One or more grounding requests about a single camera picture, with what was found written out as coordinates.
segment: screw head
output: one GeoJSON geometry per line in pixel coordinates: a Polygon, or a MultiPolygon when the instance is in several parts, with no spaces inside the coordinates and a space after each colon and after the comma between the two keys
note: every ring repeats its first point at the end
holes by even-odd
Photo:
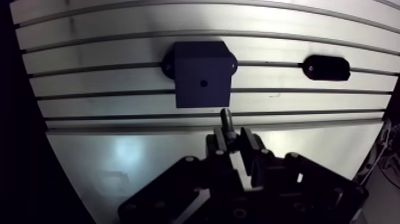
{"type": "Polygon", "coordinates": [[[187,162],[193,162],[193,161],[195,161],[195,159],[194,159],[192,156],[187,156],[187,157],[185,158],[185,160],[186,160],[187,162]]]}
{"type": "Polygon", "coordinates": [[[217,150],[217,151],[215,151],[215,153],[216,153],[217,155],[223,155],[223,154],[224,154],[224,151],[222,151],[222,150],[217,150]]]}

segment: bolt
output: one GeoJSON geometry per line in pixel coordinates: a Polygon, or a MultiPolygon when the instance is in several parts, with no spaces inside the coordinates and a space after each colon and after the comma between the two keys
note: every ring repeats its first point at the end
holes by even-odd
{"type": "Polygon", "coordinates": [[[223,155],[223,154],[224,154],[224,151],[222,151],[222,150],[217,150],[217,151],[215,151],[215,153],[216,153],[217,155],[223,155]]]}
{"type": "Polygon", "coordinates": [[[264,153],[264,154],[268,154],[270,152],[270,150],[263,149],[263,150],[261,150],[261,152],[264,153]]]}
{"type": "Polygon", "coordinates": [[[185,158],[185,160],[186,160],[187,162],[193,162],[193,161],[195,161],[195,159],[194,159],[192,156],[187,156],[187,157],[185,158]]]}

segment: hole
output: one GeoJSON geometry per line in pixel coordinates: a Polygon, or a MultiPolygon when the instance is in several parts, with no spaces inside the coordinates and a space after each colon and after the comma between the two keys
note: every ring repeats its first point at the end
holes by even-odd
{"type": "Polygon", "coordinates": [[[244,219],[247,216],[247,212],[244,209],[235,209],[232,214],[237,219],[244,219]]]}
{"type": "Polygon", "coordinates": [[[299,176],[297,176],[297,183],[301,183],[303,181],[303,174],[299,173],[299,176]]]}
{"type": "Polygon", "coordinates": [[[208,85],[208,82],[206,80],[201,80],[200,86],[201,87],[206,87],[208,85]]]}

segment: silver panel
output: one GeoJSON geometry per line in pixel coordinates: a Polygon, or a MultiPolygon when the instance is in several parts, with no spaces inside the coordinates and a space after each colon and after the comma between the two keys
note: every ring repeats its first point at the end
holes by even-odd
{"type": "Polygon", "coordinates": [[[17,37],[20,48],[27,49],[100,36],[170,30],[276,32],[400,51],[400,34],[365,24],[277,8],[214,4],[158,5],[82,14],[17,29],[17,37]]]}
{"type": "MultiPolygon", "coordinates": [[[[232,112],[384,109],[390,95],[231,94],[232,112]]],[[[44,117],[218,113],[220,108],[176,108],[175,95],[139,95],[39,101],[44,117]]]]}
{"type": "Polygon", "coordinates": [[[50,49],[23,55],[28,73],[128,63],[162,61],[176,41],[225,41],[241,61],[282,61],[300,63],[311,54],[346,58],[352,67],[383,71],[400,70],[400,57],[345,46],[269,38],[169,37],[127,39],[50,49]]]}
{"type": "MultiPolygon", "coordinates": [[[[21,23],[48,16],[51,14],[62,13],[70,10],[85,9],[88,7],[136,2],[135,0],[19,0],[11,3],[11,12],[14,23],[21,23]]],[[[180,2],[216,2],[216,1],[194,1],[183,0],[180,2]]],[[[365,0],[273,0],[273,1],[235,1],[219,0],[218,2],[258,4],[266,7],[291,8],[299,11],[309,11],[333,15],[353,20],[370,20],[400,29],[400,13],[386,5],[374,1],[365,0]]]]}
{"type": "MultiPolygon", "coordinates": [[[[351,179],[382,124],[260,130],[276,156],[300,153],[351,179]]],[[[117,222],[117,207],[176,160],[205,157],[207,132],[165,135],[52,135],[48,139],[97,224],[117,222]]]]}
{"type": "MultiPolygon", "coordinates": [[[[233,88],[353,89],[393,91],[398,77],[353,72],[346,82],[313,81],[301,69],[239,67],[233,88]]],[[[92,71],[30,79],[37,97],[112,91],[174,89],[159,68],[92,71]]]]}
{"type": "MultiPolygon", "coordinates": [[[[342,113],[342,114],[303,114],[303,115],[268,115],[252,117],[233,117],[235,125],[259,125],[276,123],[325,122],[357,119],[379,119],[384,112],[342,113]]],[[[121,120],[68,120],[47,121],[48,128],[108,128],[108,127],[193,127],[219,126],[219,117],[193,117],[178,119],[121,119],[121,120]]]]}

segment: black mount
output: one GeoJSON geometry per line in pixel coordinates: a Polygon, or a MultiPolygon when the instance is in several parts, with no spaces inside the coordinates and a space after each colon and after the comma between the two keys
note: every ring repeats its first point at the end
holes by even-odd
{"type": "Polygon", "coordinates": [[[122,224],[173,223],[202,189],[210,198],[185,223],[349,223],[368,197],[299,154],[276,158],[247,128],[238,135],[229,110],[221,119],[206,137],[206,159],[183,157],[129,198],[118,208],[122,224]],[[233,168],[229,154],[237,151],[254,189],[245,190],[233,168]]]}

